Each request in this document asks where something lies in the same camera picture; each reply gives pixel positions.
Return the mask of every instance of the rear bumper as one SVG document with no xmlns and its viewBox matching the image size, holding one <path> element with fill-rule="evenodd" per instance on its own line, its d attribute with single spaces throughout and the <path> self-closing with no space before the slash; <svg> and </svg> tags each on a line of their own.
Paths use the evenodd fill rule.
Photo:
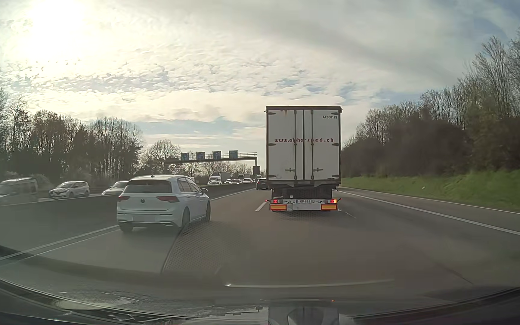
<svg viewBox="0 0 520 325">
<path fill-rule="evenodd" d="M 271 203 L 269 201 L 271 211 L 337 211 L 337 203 L 326 203 L 325 199 L 300 199 L 303 201 L 310 200 L 310 203 L 299 203 L 297 199 L 285 199 L 282 203 Z"/>
<path fill-rule="evenodd" d="M 162 211 L 161 213 L 117 211 L 117 222 L 118 224 L 127 224 L 133 227 L 150 227 L 152 225 L 181 227 L 182 215 L 181 213 L 175 213 L 175 211 Z"/>
</svg>

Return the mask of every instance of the truck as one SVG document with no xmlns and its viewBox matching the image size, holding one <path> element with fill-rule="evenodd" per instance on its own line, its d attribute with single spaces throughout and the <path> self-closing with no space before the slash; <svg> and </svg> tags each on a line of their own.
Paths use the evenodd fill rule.
<svg viewBox="0 0 520 325">
<path fill-rule="evenodd" d="M 270 211 L 336 211 L 340 186 L 340 106 L 266 107 Z"/>
<path fill-rule="evenodd" d="M 222 184 L 226 180 L 230 179 L 230 173 L 228 172 L 213 172 L 212 175 L 208 178 L 208 183 L 211 181 L 220 181 Z"/>
</svg>

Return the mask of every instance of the green grass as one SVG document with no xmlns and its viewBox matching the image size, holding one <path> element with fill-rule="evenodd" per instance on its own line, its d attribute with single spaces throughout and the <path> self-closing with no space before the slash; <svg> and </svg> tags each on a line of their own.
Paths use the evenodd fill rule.
<svg viewBox="0 0 520 325">
<path fill-rule="evenodd" d="M 520 170 L 439 177 L 355 177 L 342 186 L 520 212 Z"/>
</svg>

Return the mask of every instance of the car wheel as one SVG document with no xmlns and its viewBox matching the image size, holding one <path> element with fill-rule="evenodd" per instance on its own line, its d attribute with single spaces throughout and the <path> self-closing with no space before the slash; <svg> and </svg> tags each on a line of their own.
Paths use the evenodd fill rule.
<svg viewBox="0 0 520 325">
<path fill-rule="evenodd" d="M 188 226 L 190 225 L 190 210 L 188 208 L 184 209 L 184 214 L 182 215 L 182 232 L 184 232 Z"/>
<path fill-rule="evenodd" d="M 206 206 L 206 217 L 204 218 L 204 222 L 210 221 L 210 217 L 212 216 L 212 208 L 210 207 L 210 203 Z"/>
<path fill-rule="evenodd" d="M 131 233 L 134 230 L 134 227 L 128 224 L 121 224 L 119 229 L 123 231 L 125 234 Z"/>
</svg>

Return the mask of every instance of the car rear window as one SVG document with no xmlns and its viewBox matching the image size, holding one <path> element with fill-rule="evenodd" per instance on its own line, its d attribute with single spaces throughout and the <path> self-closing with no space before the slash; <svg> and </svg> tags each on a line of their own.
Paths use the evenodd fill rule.
<svg viewBox="0 0 520 325">
<path fill-rule="evenodd" d="M 172 184 L 162 179 L 137 179 L 129 181 L 124 193 L 171 193 Z"/>
</svg>

